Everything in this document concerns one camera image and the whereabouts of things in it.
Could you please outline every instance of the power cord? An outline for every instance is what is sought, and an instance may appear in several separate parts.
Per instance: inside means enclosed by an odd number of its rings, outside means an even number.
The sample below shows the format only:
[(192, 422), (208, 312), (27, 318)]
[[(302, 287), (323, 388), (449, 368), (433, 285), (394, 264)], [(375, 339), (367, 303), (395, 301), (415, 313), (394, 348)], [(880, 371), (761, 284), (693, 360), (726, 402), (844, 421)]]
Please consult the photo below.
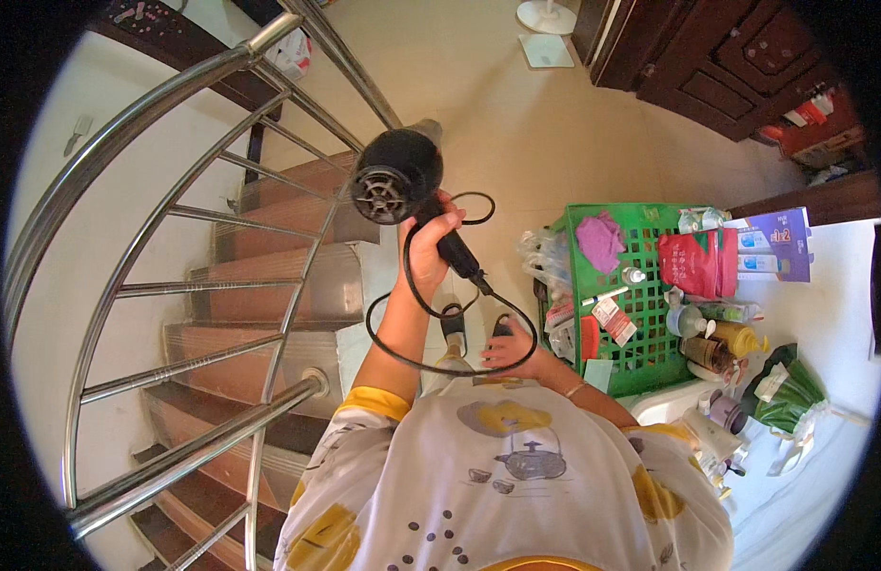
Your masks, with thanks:
[[(494, 204), (494, 199), (484, 193), (467, 192), (467, 193), (459, 194), (459, 195), (451, 198), (450, 200), (453, 201), (453, 200), (456, 200), (457, 198), (468, 197), (468, 196), (483, 197), (483, 198), (488, 199), (488, 202), (491, 203), (491, 209), (489, 210), (488, 214), (486, 214), (484, 217), (477, 218), (474, 220), (463, 220), (462, 224), (464, 226), (475, 226), (475, 225), (483, 224), (483, 223), (487, 222), (494, 215), (494, 210), (496, 208), (496, 205)], [(462, 310), (457, 312), (456, 314), (440, 314), (438, 312), (435, 312), (431, 308), (431, 306), (427, 302), (425, 302), (425, 300), (418, 293), (418, 289), (415, 286), (415, 281), (412, 279), (412, 268), (411, 268), (411, 263), (409, 260), (409, 253), (410, 253), (409, 250), (411, 249), (412, 238), (414, 236), (415, 236), (415, 233), (410, 231), (408, 233), (408, 236), (406, 236), (405, 242), (403, 243), (403, 246), (402, 246), (402, 268), (403, 268), (403, 273), (406, 276), (406, 282), (408, 283), (408, 287), (412, 291), (412, 295), (415, 296), (415, 301), (418, 303), (418, 305), (421, 306), (421, 309), (423, 309), (426, 314), (428, 314), (432, 317), (436, 317), (440, 320), (455, 319), (455, 318), (459, 317), (460, 315), (465, 314), (466, 310), (468, 310), (469, 307), (471, 307), (473, 303), (478, 301), (479, 296), (483, 293), (484, 295), (492, 296), (492, 298), (494, 298), (495, 300), (497, 300), (500, 303), (503, 303), (504, 305), (506, 305), (510, 309), (514, 310), (516, 312), (516, 314), (519, 314), (520, 317), (523, 318), (523, 321), (526, 323), (526, 325), (529, 326), (529, 329), (533, 334), (533, 344), (532, 344), (532, 346), (530, 346), (529, 351), (526, 353), (526, 355), (524, 355), (521, 359), (519, 359), (518, 361), (516, 361), (513, 364), (508, 364), (506, 366), (491, 367), (491, 368), (487, 368), (487, 369), (479, 369), (477, 371), (472, 372), (472, 375), (473, 376), (482, 376), (485, 374), (503, 373), (504, 371), (510, 371), (512, 369), (515, 369), (516, 367), (518, 367), (521, 364), (528, 361), (529, 358), (531, 356), (533, 356), (533, 353), (535, 353), (535, 349), (538, 347), (538, 344), (539, 344), (538, 331), (535, 329), (535, 326), (533, 325), (533, 322), (530, 321), (528, 315), (523, 313), (523, 311), (521, 311), (520, 308), (516, 307), (513, 303), (510, 303), (507, 300), (503, 299), (503, 297), (501, 297), (500, 295), (498, 295), (497, 293), (495, 293), (492, 290), (491, 286), (488, 285), (488, 282), (484, 280), (484, 272), (480, 271), (479, 275), (475, 276), (471, 280), (473, 283), (475, 283), (476, 288), (477, 288), (477, 291), (475, 292), (475, 297), (473, 297), (472, 300), (469, 303), (467, 303), (465, 305), (465, 307), (463, 307)], [(409, 358), (402, 356), (399, 353), (393, 351), (392, 349), (387, 347), (383, 341), (380, 340), (380, 338), (377, 336), (376, 332), (374, 331), (374, 328), (371, 326), (371, 315), (374, 313), (374, 308), (377, 306), (377, 304), (382, 302), (383, 300), (388, 299), (389, 296), (390, 296), (389, 293), (386, 293), (386, 294), (380, 296), (379, 298), (374, 300), (373, 303), (371, 303), (371, 306), (369, 308), (367, 308), (367, 314), (365, 316), (365, 326), (367, 329), (367, 335), (369, 335), (371, 337), (371, 341), (374, 342), (374, 345), (380, 347), (380, 349), (383, 350), (384, 353), (392, 356), (396, 360), (401, 361), (402, 363), (405, 363), (405, 364), (412, 366), (416, 369), (420, 369), (422, 371), (428, 371), (430, 373), (456, 374), (457, 376), (463, 376), (463, 371), (461, 371), (461, 370), (444, 369), (441, 367), (431, 366), (429, 364), (419, 363), (418, 361), (413, 361), (412, 359), (409, 359)]]

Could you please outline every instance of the hand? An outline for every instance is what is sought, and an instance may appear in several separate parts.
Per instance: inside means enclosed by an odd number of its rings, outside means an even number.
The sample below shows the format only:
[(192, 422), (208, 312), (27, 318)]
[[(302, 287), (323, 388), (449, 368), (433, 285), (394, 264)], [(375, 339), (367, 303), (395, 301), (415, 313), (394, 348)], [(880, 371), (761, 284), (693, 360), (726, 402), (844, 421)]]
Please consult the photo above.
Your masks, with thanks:
[[(419, 230), (412, 238), (411, 248), (408, 251), (409, 268), (411, 269), (412, 281), (418, 288), (418, 294), (427, 303), (431, 303), (434, 293), (440, 287), (440, 282), (446, 277), (449, 266), (437, 253), (437, 243), (451, 231), (462, 227), (462, 220), (466, 217), (466, 211), (456, 208), (450, 201), (450, 196), (442, 190), (437, 191), (440, 202), (443, 203), (446, 214), (436, 217)], [(403, 273), (402, 254), (406, 236), (415, 226), (415, 219), (408, 218), (399, 225), (399, 276), (396, 286), (408, 290), (406, 275)]]
[[(514, 334), (492, 337), (488, 342), (488, 350), (481, 352), (484, 366), (501, 367), (514, 364), (522, 359), (529, 352), (529, 348), (533, 346), (533, 337), (520, 325), (520, 320), (508, 317), (502, 320), (502, 324), (510, 326)], [(545, 361), (550, 357), (551, 354), (548, 351), (536, 346), (533, 356), (529, 357), (525, 363), (515, 369), (490, 376), (515, 376), (538, 380), (546, 367)]]

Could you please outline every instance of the hair dryer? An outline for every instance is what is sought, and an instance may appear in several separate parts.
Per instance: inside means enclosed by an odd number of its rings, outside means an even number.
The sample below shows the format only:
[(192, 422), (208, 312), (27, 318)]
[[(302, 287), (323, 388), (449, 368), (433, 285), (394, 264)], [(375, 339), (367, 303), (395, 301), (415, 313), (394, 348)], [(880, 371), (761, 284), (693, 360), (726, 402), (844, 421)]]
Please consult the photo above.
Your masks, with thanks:
[[(443, 178), (441, 132), (440, 123), (423, 119), (385, 131), (367, 145), (351, 186), (352, 200), (365, 218), (389, 226), (415, 217), (418, 231), (443, 216), (444, 206), (437, 197)], [(489, 217), (463, 224), (479, 224)], [(478, 260), (456, 230), (437, 243), (437, 252), (460, 278), (474, 283), (485, 295), (491, 292)]]
[[(480, 369), (473, 374), (491, 374), (514, 369), (525, 363), (532, 356), (538, 345), (538, 331), (529, 317), (513, 303), (503, 299), (492, 290), (485, 280), (485, 272), (480, 268), (479, 261), (469, 251), (456, 230), (453, 230), (437, 243), (437, 253), (446, 260), (450, 268), (460, 278), (471, 281), (478, 288), (475, 297), (457, 314), (439, 314), (421, 299), (415, 283), (412, 281), (408, 262), (408, 251), (412, 236), (435, 217), (444, 215), (444, 205), (440, 202), (437, 191), (443, 178), (443, 159), (440, 156), (440, 123), (435, 120), (423, 119), (414, 125), (385, 131), (368, 144), (358, 159), (358, 171), (353, 175), (349, 191), (358, 212), (365, 218), (385, 226), (399, 224), (409, 217), (415, 217), (415, 227), (406, 236), (403, 244), (402, 263), (408, 286), (412, 290), (418, 305), (428, 315), (438, 319), (453, 319), (464, 314), (478, 300), (480, 295), (490, 295), (519, 314), (532, 330), (533, 344), (526, 355), (516, 363), (507, 366)], [(485, 197), (491, 203), (491, 211), (477, 220), (463, 220), (464, 225), (481, 224), (494, 214), (494, 201), (488, 195), (477, 192), (462, 193), (453, 197), (476, 195)], [(423, 371), (441, 374), (461, 374), (461, 371), (442, 369), (424, 363), (412, 361), (384, 344), (371, 326), (371, 315), (377, 303), (389, 297), (389, 293), (378, 298), (371, 304), (365, 316), (367, 334), (375, 345), (403, 363)]]

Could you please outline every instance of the red bag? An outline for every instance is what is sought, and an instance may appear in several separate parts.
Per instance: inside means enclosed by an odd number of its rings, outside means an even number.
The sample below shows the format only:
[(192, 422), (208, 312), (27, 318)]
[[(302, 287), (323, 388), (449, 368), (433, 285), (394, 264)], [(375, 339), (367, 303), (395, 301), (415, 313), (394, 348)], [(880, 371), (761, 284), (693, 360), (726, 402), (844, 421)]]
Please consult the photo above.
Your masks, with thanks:
[(731, 297), (738, 284), (738, 231), (663, 234), (657, 241), (663, 281), (708, 300)]

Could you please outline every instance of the bracelet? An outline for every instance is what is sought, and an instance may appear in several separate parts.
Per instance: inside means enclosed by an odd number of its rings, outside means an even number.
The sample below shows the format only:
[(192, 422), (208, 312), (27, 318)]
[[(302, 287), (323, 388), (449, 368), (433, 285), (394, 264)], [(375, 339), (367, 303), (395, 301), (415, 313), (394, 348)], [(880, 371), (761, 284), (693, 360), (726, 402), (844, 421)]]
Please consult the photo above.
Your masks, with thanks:
[(574, 388), (570, 389), (569, 391), (567, 391), (567, 392), (564, 394), (564, 398), (566, 398), (567, 400), (570, 400), (571, 396), (573, 396), (574, 394), (576, 394), (576, 391), (580, 390), (580, 389), (583, 388), (584, 386), (586, 386), (586, 382), (585, 382), (585, 381), (580, 381), (579, 383), (577, 383), (577, 385), (576, 385)]

